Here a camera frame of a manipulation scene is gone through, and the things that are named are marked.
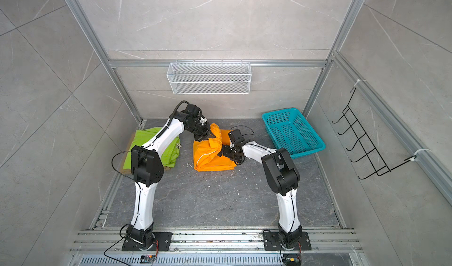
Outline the orange shorts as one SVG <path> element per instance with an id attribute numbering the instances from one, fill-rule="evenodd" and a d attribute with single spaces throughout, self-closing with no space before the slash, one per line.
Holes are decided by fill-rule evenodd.
<path id="1" fill-rule="evenodd" d="M 204 141 L 194 141 L 194 169 L 198 172 L 218 172 L 233 170 L 237 165 L 228 157 L 220 156 L 224 145 L 230 146 L 230 130 L 221 129 L 217 124 L 211 124 L 211 132 L 215 138 Z"/>

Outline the teal plastic basket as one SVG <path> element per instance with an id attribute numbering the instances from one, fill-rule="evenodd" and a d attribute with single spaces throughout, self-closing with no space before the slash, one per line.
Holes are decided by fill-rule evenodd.
<path id="1" fill-rule="evenodd" d="M 275 147 L 286 149 L 293 159 L 312 155 L 326 148 L 324 141 L 296 108 L 264 113 L 262 120 Z"/>

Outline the khaki tan shorts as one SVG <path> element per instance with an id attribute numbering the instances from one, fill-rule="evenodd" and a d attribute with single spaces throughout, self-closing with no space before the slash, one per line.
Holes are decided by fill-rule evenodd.
<path id="1" fill-rule="evenodd" d="M 130 167 L 129 168 L 121 168 L 121 169 L 119 169 L 119 172 L 121 174 L 124 174 L 124 175 L 131 175 L 132 174 L 132 170 L 131 170 Z"/>

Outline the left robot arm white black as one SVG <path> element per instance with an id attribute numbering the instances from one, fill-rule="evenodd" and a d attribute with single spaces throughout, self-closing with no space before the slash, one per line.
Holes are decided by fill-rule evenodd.
<path id="1" fill-rule="evenodd" d="M 200 115 L 191 117 L 177 113 L 168 119 L 158 133 L 142 146 L 131 149 L 131 172 L 135 182 L 134 215 L 126 230 L 126 239 L 140 250 L 156 245 L 153 234 L 153 203 L 158 182 L 164 175 L 161 157 L 168 146 L 184 131 L 195 136 L 197 141 L 214 135 L 207 119 Z"/>

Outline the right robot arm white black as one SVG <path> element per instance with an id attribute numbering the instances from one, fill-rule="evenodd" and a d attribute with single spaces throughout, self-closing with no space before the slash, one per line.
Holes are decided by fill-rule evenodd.
<path id="1" fill-rule="evenodd" d="M 243 145 L 222 146 L 218 153 L 237 165 L 249 158 L 262 164 L 268 186 L 276 194 L 279 210 L 278 237 L 285 248 L 292 248 L 302 238 L 296 203 L 300 173 L 289 152 L 264 147 L 255 141 Z"/>

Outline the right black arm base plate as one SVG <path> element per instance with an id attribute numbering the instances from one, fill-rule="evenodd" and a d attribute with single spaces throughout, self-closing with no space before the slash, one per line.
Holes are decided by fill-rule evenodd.
<path id="1" fill-rule="evenodd" d="M 310 238 L 307 232 L 297 230 L 290 234 L 286 234 L 283 231 L 273 232 L 270 230 L 264 230 L 262 232 L 264 241 L 264 249 L 266 251 L 272 250 L 312 250 Z"/>

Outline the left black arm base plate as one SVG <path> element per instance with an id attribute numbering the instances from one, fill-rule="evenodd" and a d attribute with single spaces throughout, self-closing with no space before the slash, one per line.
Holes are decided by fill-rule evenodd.
<path id="1" fill-rule="evenodd" d="M 126 238 L 121 250 L 125 252 L 133 251 L 168 251 L 171 244 L 173 233 L 157 232 L 146 238 L 144 244 L 138 243 L 131 238 Z"/>

